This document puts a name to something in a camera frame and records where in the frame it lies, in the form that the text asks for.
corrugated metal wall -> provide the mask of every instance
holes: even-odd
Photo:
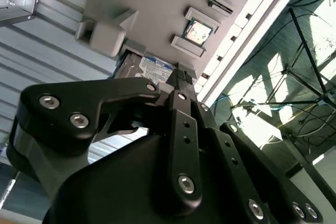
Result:
[[[0,140],[11,130],[20,92],[39,83],[105,79],[115,61],[77,43],[86,0],[38,0],[36,18],[0,28]],[[93,162],[145,134],[91,146]]]

bolt head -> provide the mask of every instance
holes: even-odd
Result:
[[[184,94],[181,94],[181,93],[179,93],[178,97],[181,98],[182,100],[187,99],[187,97]]]
[[[83,129],[89,125],[88,118],[82,114],[73,114],[70,117],[70,122],[79,129]]]
[[[204,111],[209,111],[209,108],[205,104],[201,104],[201,107]]]
[[[181,175],[178,181],[179,186],[186,194],[192,194],[195,191],[195,186],[191,178]]]
[[[314,219],[318,218],[317,213],[315,212],[315,210],[309,204],[306,204],[306,209],[308,210],[308,213],[310,213],[310,215],[313,216]]]
[[[57,98],[50,95],[44,95],[39,99],[40,104],[50,110],[53,110],[59,106],[59,101]]]
[[[233,124],[230,124],[229,126],[230,126],[230,128],[233,132],[235,132],[235,133],[238,132],[238,129],[237,129],[236,126],[234,126]]]
[[[296,212],[301,218],[304,218],[304,217],[305,217],[305,213],[302,211],[302,209],[299,207],[298,204],[293,203],[293,207],[294,207],[295,212]]]
[[[153,86],[152,84],[147,84],[147,88],[148,88],[150,91],[155,91],[155,90],[156,90],[156,87]]]
[[[262,211],[262,208],[254,200],[250,199],[248,201],[248,207],[258,220],[262,220],[264,218],[264,212]]]

white label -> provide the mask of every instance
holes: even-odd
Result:
[[[175,69],[173,65],[153,56],[142,57],[139,67],[143,73],[137,73],[135,77],[148,78],[155,84],[166,82]]]

slot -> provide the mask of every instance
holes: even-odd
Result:
[[[224,14],[227,17],[231,17],[234,12],[234,6],[224,0],[214,0],[216,3],[211,3],[210,7],[216,11]]]

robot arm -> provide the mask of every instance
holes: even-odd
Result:
[[[323,223],[231,125],[218,127],[179,69],[159,86],[145,78],[42,84],[21,93],[7,156],[52,199],[43,223]],[[92,142],[138,127],[149,134],[88,164]]]

